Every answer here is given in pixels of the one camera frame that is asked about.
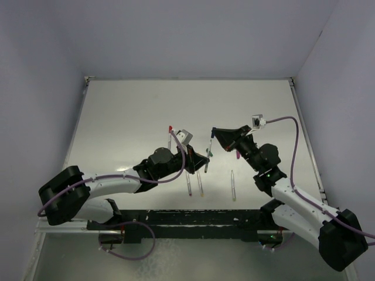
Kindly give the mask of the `yellow marker pen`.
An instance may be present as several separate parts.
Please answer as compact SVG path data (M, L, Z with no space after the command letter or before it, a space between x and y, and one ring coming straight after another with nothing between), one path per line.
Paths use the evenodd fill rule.
M199 186L199 193L200 193L200 196L203 197L204 196L204 191L203 191L203 185L202 185L202 178L201 178L201 175L200 175L200 172L197 171L197 182L198 182L198 186Z

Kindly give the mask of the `purple marker pen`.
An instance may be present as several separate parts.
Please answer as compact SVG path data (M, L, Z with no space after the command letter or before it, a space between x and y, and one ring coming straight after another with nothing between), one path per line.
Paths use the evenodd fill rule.
M192 196L192 188L191 188L190 176L189 176L188 172L186 172L186 183L187 183L188 195L191 197Z

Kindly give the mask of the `red marker pen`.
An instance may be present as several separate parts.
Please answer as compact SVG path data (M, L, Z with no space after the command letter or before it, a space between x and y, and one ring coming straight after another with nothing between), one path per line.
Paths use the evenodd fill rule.
M168 133L168 149L170 150L171 149L171 140L172 140L172 137L171 137L171 134Z

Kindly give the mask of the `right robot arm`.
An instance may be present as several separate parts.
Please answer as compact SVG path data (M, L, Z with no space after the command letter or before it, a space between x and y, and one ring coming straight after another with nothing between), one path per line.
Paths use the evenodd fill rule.
M265 228L278 225L297 234L338 272L368 250L356 215L350 210L339 211L297 188L278 167L281 159L275 145L258 146L247 125L238 129L213 128L212 136L226 152L239 152L257 173L253 177L255 185L272 197L272 209L260 216Z

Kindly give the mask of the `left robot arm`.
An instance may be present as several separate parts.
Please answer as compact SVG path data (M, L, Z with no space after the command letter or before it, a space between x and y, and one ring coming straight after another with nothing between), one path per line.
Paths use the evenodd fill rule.
M78 166L69 166L39 189L43 207L38 215L46 217L52 226L81 219L115 229L121 216L110 195L149 191L168 183L167 176L171 174L194 174L208 162L208 157L187 146L176 154L167 148L158 148L140 164L114 174L84 174Z

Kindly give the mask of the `green marker pen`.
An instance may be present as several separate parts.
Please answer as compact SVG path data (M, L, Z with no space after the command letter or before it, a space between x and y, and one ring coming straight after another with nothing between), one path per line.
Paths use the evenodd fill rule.
M236 201L236 186L235 186L235 178L234 178L233 170L231 170L231 193L232 193L232 200Z

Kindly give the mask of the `aluminium frame rail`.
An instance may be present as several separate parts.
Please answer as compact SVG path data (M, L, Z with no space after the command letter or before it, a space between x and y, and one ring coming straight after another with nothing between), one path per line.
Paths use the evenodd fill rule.
M87 222L73 221L51 226L46 220L39 220L36 231L45 233L82 233L87 231Z

